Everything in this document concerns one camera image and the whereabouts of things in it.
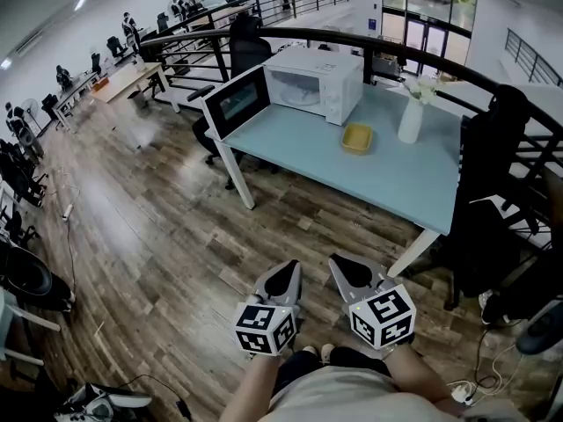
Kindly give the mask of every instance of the yellow tray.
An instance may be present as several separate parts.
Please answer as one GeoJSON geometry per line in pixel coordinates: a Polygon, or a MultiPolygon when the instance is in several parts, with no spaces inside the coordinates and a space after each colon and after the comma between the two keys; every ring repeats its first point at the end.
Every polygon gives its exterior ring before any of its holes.
{"type": "Polygon", "coordinates": [[[348,153],[363,155],[369,150],[373,131],[371,127],[362,123],[350,122],[347,124],[342,135],[342,147],[348,153]]]}

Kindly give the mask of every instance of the ceiling light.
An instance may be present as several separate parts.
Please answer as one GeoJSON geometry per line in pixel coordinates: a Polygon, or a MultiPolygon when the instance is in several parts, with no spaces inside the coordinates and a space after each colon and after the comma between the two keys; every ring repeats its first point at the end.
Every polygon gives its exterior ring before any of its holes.
{"type": "Polygon", "coordinates": [[[86,0],[78,0],[77,7],[74,9],[74,11],[78,11],[80,8],[82,8],[82,5],[85,1],[86,0]]]}
{"type": "Polygon", "coordinates": [[[2,61],[2,64],[0,64],[0,67],[4,70],[8,69],[10,66],[11,66],[10,58],[6,58],[5,60],[2,61]]]}

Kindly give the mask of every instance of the chair armrest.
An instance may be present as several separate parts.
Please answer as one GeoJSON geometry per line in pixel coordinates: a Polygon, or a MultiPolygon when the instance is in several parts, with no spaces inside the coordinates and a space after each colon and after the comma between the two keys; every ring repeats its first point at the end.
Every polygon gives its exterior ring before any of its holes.
{"type": "Polygon", "coordinates": [[[196,92],[192,92],[190,95],[187,96],[187,101],[192,102],[199,97],[204,97],[204,96],[208,95],[214,89],[215,89],[215,86],[213,86],[211,84],[208,85],[208,86],[205,86],[201,89],[198,89],[196,92]]]}

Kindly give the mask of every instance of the white chair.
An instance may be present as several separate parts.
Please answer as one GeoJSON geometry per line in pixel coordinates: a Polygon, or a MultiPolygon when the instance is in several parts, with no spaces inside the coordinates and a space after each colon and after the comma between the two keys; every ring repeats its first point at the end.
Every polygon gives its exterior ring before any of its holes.
{"type": "Polygon", "coordinates": [[[16,297],[0,287],[0,360],[6,361],[6,356],[11,356],[17,360],[31,362],[37,366],[44,366],[42,360],[38,360],[33,356],[24,355],[23,353],[14,352],[13,350],[5,347],[11,320],[14,316],[23,317],[30,322],[42,325],[50,330],[60,331],[61,326],[19,308],[16,297]]]}

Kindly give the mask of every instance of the door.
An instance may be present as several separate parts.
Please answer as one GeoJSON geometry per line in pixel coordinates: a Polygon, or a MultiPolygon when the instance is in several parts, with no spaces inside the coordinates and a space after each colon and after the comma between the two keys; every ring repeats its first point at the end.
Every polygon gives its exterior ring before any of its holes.
{"type": "MultiPolygon", "coordinates": [[[[424,36],[424,51],[432,55],[442,56],[444,43],[446,41],[446,32],[434,26],[427,25],[426,28],[424,36]]],[[[437,73],[437,69],[427,65],[422,65],[422,75],[435,77],[437,73]]]]}
{"type": "MultiPolygon", "coordinates": [[[[425,24],[408,19],[406,24],[406,46],[422,50],[425,28],[425,24]]],[[[417,61],[406,60],[406,66],[403,70],[418,75],[419,67],[420,64],[417,61]]]]}

